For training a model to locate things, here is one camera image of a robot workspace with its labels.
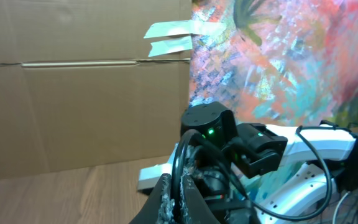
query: colorful painting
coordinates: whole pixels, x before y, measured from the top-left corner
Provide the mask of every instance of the colorful painting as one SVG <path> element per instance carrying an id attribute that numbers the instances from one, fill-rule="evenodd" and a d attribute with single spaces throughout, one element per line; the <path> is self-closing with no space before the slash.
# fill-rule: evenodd
<path id="1" fill-rule="evenodd" d="M 190 105 L 220 101 L 243 122 L 358 121 L 358 0 L 198 0 Z"/>

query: cardboard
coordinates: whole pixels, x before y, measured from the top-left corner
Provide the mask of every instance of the cardboard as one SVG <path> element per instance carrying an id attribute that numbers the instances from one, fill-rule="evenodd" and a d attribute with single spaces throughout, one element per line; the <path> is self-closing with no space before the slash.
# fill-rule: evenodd
<path id="1" fill-rule="evenodd" d="M 170 154 L 185 107 L 178 66 L 25 69 L 50 170 Z"/>
<path id="2" fill-rule="evenodd" d="M 189 0 L 0 0 L 0 179 L 169 155 L 191 52 L 150 59 L 169 37 L 143 36 L 190 17 Z"/>
<path id="3" fill-rule="evenodd" d="M 19 67 L 0 67 L 0 179 L 48 171 Z"/>

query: cable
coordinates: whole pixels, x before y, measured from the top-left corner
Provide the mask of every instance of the cable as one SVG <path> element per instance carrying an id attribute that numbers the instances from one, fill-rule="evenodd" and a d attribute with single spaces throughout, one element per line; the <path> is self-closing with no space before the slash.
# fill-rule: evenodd
<path id="1" fill-rule="evenodd" d="M 351 194 L 351 192 L 346 192 L 345 195 L 343 195 L 343 197 L 341 198 L 341 200 L 338 202 L 338 204 L 335 207 L 335 212 L 334 212 L 334 216 L 333 216 L 333 224 L 336 224 L 336 217 L 338 215 L 338 211 L 339 211 L 339 207 L 341 206 L 342 202 L 346 199 L 347 196 L 349 196 Z"/>
<path id="2" fill-rule="evenodd" d="M 230 169 L 230 165 L 226 160 L 226 158 L 224 157 L 223 152 L 220 151 L 218 147 L 216 147 L 214 144 L 210 143 L 203 137 L 200 138 L 199 136 L 196 136 L 196 139 L 200 144 L 204 146 L 202 150 L 205 151 L 205 155 L 209 157 L 209 159 L 211 159 L 220 168 L 223 175 L 230 180 L 230 182 L 240 192 L 240 194 L 242 194 L 246 199 L 249 200 L 249 197 L 247 195 L 244 186 L 241 184 L 240 180 L 235 175 L 235 173 Z"/>
<path id="3" fill-rule="evenodd" d="M 343 219 L 343 221 L 341 222 L 341 224 L 344 224 L 346 219 L 349 217 L 349 215 L 351 214 L 350 211 L 353 210 L 353 208 L 355 207 L 355 205 L 358 203 L 358 199 L 352 204 L 352 207 L 348 210 L 349 212 L 346 213 L 345 218 Z"/>
<path id="4" fill-rule="evenodd" d="M 176 221 L 180 216 L 180 189 L 181 189 L 181 176 L 183 173 L 183 167 L 185 165 L 185 158 L 187 147 L 190 144 L 191 139 L 195 134 L 200 134 L 195 129 L 187 130 L 180 138 L 178 147 L 175 152 L 172 164 L 172 178 L 171 178 L 171 199 L 174 199 L 175 204 L 173 206 L 173 216 Z"/>
<path id="5" fill-rule="evenodd" d="M 287 221 L 293 221 L 293 222 L 299 222 L 299 221 L 304 221 L 304 220 L 309 220 L 311 218 L 317 217 L 319 214 L 321 214 L 324 209 L 329 205 L 329 201 L 331 199 L 331 194 L 333 192 L 333 183 L 331 182 L 331 174 L 328 171 L 328 167 L 327 164 L 324 162 L 323 158 L 321 158 L 320 154 L 318 153 L 317 149 L 305 138 L 302 136 L 301 131 L 302 130 L 306 130 L 306 129 L 329 129 L 329 130 L 336 130 L 336 129 L 342 129 L 342 130 L 346 130 L 349 131 L 348 129 L 344 129 L 344 128 L 337 128 L 335 126 L 333 127 L 321 127 L 321 126 L 309 126 L 309 127 L 303 127 L 303 126 L 299 126 L 296 129 L 296 134 L 299 136 L 299 138 L 310 148 L 310 150 L 313 152 L 313 154 L 316 156 L 317 161 L 320 163 L 321 167 L 323 168 L 324 174 L 326 176 L 326 185 L 327 185 L 327 191 L 326 191 L 326 196 L 324 199 L 323 204 L 316 209 L 316 211 L 314 211 L 313 213 L 309 214 L 309 215 L 304 215 L 301 217 L 294 217 L 294 216 L 288 216 L 288 215 L 281 215 L 275 212 L 272 212 L 270 210 L 267 210 L 266 208 L 264 208 L 263 206 L 252 202 L 254 204 L 255 207 L 257 207 L 259 210 L 263 211 L 264 213 L 271 215 L 273 217 L 282 219 L 282 220 L 287 220 Z"/>

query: wooden surface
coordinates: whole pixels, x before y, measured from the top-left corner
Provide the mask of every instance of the wooden surface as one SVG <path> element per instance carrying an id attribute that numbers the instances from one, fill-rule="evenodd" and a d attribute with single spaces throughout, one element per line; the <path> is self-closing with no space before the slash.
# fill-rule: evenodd
<path id="1" fill-rule="evenodd" d="M 136 192 L 140 169 L 167 159 L 0 180 L 0 223 L 129 223 L 147 200 Z"/>

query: white plastic part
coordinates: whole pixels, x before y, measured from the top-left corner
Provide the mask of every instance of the white plastic part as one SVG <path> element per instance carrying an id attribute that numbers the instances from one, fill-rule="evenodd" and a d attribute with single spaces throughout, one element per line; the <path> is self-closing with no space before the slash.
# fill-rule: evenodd
<path id="1" fill-rule="evenodd" d="M 337 191 L 336 184 L 334 179 L 331 179 L 331 181 L 333 183 L 333 194 L 335 194 Z M 318 200 L 325 197 L 326 183 L 323 170 L 313 164 L 304 163 L 287 183 L 260 204 L 275 213 L 299 216 Z M 288 221 L 267 215 L 257 208 L 256 211 L 261 223 L 288 223 Z"/>
<path id="2" fill-rule="evenodd" d="M 316 156 L 310 148 L 296 134 L 297 127 L 268 124 L 266 128 L 274 134 L 288 139 L 280 166 L 298 161 L 316 160 Z M 356 141 L 351 134 L 344 130 L 306 129 L 301 134 L 317 149 L 323 159 L 334 161 L 347 159 Z"/>
<path id="3" fill-rule="evenodd" d="M 139 181 L 137 182 L 137 190 L 152 189 L 162 174 L 171 174 L 173 158 L 175 157 L 177 147 L 178 143 L 175 144 L 175 148 L 173 149 L 173 152 L 171 153 L 171 156 L 166 163 L 143 168 L 140 170 Z"/>

